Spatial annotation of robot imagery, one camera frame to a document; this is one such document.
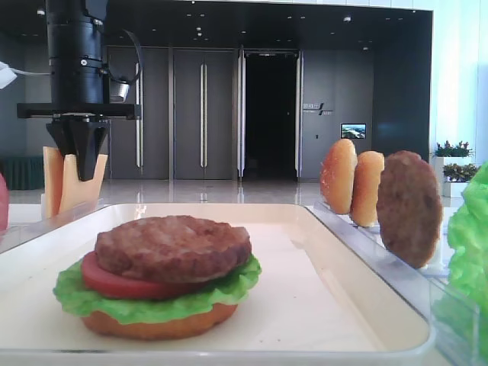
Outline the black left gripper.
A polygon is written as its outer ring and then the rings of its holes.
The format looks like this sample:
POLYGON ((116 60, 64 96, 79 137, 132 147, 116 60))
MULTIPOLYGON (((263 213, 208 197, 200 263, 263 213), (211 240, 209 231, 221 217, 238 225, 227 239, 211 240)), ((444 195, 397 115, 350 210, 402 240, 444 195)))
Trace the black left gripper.
POLYGON ((53 103, 18 103, 17 116, 52 119, 46 129, 60 154, 72 155, 74 145, 79 180, 89 181, 94 178, 110 121, 140 118, 140 105, 82 103, 61 108, 53 103))

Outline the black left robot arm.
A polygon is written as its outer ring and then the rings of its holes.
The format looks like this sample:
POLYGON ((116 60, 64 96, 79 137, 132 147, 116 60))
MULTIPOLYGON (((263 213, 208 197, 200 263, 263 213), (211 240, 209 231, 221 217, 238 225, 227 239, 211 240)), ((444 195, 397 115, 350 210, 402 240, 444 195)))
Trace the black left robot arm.
POLYGON ((128 88, 141 76, 118 78, 104 61, 106 1, 47 1, 51 101, 19 103, 19 118, 49 118, 47 130, 63 156, 74 155, 81 181, 93 179, 108 124, 141 118, 136 104, 113 103, 110 83, 128 88))

